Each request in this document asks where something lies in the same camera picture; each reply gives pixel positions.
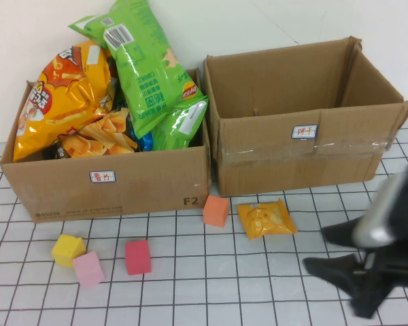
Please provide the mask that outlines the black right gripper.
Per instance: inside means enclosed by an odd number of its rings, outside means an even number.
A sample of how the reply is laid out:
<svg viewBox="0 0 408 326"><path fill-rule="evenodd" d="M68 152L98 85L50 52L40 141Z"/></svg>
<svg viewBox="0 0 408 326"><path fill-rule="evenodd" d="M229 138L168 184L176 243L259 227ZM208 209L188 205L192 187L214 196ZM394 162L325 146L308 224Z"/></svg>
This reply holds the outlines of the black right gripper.
<svg viewBox="0 0 408 326"><path fill-rule="evenodd" d="M385 180L371 207L356 219L321 229L326 242L362 249L336 258L307 257L310 275L354 294L356 316L369 319L395 287L408 286L408 169Z"/></svg>

